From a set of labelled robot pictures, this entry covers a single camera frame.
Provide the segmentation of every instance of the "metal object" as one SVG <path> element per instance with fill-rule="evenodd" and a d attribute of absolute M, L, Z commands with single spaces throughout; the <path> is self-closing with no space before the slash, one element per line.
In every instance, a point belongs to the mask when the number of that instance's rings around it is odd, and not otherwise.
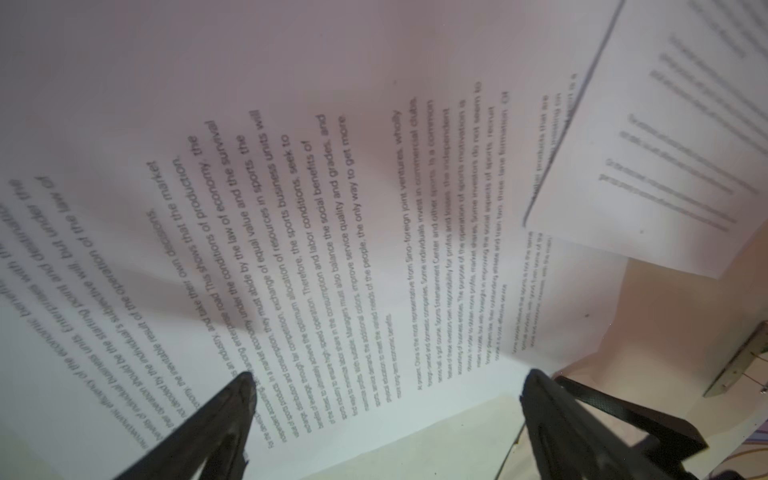
<path fill-rule="evenodd" d="M 256 383 L 243 372 L 115 480 L 241 480 L 256 412 Z"/>
<path fill-rule="evenodd" d="M 630 447 L 576 399 L 649 435 Z M 683 419 L 625 402 L 565 377 L 551 380 L 536 369 L 525 380 L 520 402 L 541 480 L 695 480 L 682 461 L 707 447 L 698 430 Z M 728 471 L 714 479 L 742 477 Z"/>
<path fill-rule="evenodd" d="M 768 316 L 766 312 L 763 312 L 762 315 L 763 317 Z M 708 399 L 727 392 L 752 365 L 755 357 L 759 358 L 760 354 L 766 351 L 768 351 L 768 323 L 763 321 L 757 325 L 752 335 L 746 339 L 744 344 L 725 365 L 725 368 L 707 388 L 707 391 L 704 392 L 704 398 Z M 768 392 L 767 384 L 760 383 L 760 385 L 763 387 L 760 390 L 761 393 Z"/>

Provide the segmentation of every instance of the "white paper sheet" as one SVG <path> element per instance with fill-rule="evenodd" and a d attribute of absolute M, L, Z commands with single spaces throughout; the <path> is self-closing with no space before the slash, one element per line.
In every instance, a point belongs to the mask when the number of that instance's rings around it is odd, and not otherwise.
<path fill-rule="evenodd" d="M 110 478 L 252 369 L 299 478 L 589 353 L 625 259 L 520 225 L 614 8 L 6 5 L 4 422 Z"/>
<path fill-rule="evenodd" d="M 626 2 L 526 225 L 718 277 L 768 217 L 765 2 Z"/>

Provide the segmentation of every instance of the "paper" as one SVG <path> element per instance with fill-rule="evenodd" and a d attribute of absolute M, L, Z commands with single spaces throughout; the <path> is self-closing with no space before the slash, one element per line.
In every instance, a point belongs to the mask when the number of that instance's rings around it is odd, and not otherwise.
<path fill-rule="evenodd" d="M 718 277 L 768 212 L 767 19 L 626 2 L 526 225 Z"/>
<path fill-rule="evenodd" d="M 624 258 L 521 221 L 614 8 L 8 6 L 3 421 L 110 478 L 250 369 L 299 478 L 593 351 Z"/>

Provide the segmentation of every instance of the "beige table surface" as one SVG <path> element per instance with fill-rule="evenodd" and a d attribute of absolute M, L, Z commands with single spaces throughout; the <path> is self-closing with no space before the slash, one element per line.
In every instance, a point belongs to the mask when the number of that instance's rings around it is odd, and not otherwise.
<path fill-rule="evenodd" d="M 710 444 L 686 464 L 701 477 L 768 419 L 768 396 L 748 379 L 723 396 L 701 397 L 765 307 L 768 224 L 719 280 L 630 260 L 616 320 L 599 351 L 564 372 L 691 421 Z M 756 361 L 750 375 L 768 379 L 768 363 Z M 491 479 L 502 465 L 505 480 L 537 478 L 524 442 L 505 463 L 521 418 L 517 399 L 492 400 L 308 479 Z M 612 428 L 625 438 L 639 438 L 622 425 Z M 0 423 L 0 478 L 59 477 Z"/>

